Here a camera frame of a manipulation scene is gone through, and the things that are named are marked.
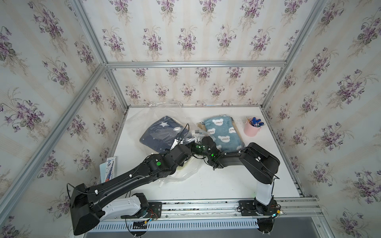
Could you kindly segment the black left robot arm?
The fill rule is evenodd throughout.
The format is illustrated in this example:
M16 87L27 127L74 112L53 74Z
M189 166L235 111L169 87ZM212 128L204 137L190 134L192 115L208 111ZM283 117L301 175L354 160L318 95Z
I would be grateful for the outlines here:
M170 151L147 156L134 169L109 181L93 186L84 183L75 186L69 202L73 234L82 235L113 217L141 217L148 209L144 194L119 198L137 187L174 174L177 167L191 156L191 149L180 144Z

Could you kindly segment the clear plastic vacuum bag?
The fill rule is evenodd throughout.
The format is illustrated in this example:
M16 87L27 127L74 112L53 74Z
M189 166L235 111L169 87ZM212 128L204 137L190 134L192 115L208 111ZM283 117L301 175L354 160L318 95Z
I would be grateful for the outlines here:
M178 144L201 145L209 135L175 101L129 109L125 130L138 152L144 154L166 152Z

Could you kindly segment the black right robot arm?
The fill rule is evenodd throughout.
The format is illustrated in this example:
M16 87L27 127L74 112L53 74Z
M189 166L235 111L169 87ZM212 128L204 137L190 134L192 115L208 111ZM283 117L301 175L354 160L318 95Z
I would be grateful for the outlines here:
M257 180L256 203L269 206L273 200L274 180L278 179L280 160L270 152L251 142L245 148L223 152L209 136L188 145L193 155L201 156L213 169L244 166Z

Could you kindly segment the navy star pattern blanket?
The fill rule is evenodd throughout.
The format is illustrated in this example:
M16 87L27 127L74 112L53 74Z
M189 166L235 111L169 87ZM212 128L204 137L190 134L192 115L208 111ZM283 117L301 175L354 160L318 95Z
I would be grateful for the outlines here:
M176 127L182 129L179 132L173 131L173 128ZM184 127L174 118L164 116L146 129L139 142L154 152L161 153L170 150L174 139L180 136L184 138L183 143L188 143L191 140L191 132L188 126Z

